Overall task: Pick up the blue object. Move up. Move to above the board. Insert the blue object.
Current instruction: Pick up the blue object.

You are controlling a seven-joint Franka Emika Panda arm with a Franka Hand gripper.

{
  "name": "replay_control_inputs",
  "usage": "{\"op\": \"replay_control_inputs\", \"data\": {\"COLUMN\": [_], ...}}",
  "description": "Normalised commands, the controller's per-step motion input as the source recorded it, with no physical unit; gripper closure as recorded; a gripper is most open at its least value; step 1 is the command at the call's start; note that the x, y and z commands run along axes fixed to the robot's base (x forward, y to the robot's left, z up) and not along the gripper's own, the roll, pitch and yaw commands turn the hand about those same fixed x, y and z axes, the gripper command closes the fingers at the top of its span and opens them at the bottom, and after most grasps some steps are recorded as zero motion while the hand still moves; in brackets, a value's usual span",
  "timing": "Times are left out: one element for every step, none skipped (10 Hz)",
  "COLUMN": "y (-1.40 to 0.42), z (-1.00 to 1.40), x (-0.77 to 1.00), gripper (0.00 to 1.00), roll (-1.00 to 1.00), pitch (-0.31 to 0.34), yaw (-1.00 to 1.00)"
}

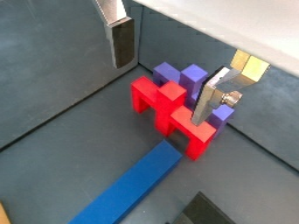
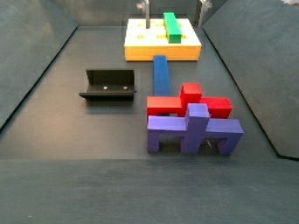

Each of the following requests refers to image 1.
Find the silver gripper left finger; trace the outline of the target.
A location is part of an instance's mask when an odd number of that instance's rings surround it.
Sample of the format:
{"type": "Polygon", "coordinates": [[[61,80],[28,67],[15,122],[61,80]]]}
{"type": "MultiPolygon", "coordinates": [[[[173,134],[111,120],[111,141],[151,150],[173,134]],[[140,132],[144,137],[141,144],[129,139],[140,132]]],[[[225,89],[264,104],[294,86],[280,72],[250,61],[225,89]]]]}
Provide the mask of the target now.
{"type": "Polygon", "coordinates": [[[92,0],[104,22],[115,68],[135,58],[135,20],[127,15],[121,0],[92,0]]]}

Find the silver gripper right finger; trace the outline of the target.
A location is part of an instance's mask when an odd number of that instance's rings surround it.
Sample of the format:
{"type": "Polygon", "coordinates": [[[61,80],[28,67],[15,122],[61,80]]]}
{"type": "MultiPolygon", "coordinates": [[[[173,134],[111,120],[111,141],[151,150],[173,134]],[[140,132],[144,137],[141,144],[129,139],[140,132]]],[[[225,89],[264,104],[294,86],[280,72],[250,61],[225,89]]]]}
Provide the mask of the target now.
{"type": "Polygon", "coordinates": [[[201,84],[191,122],[199,126],[220,105],[234,108],[243,96],[239,90],[258,83],[267,70],[268,66],[246,66],[242,70],[221,66],[201,84]]]}

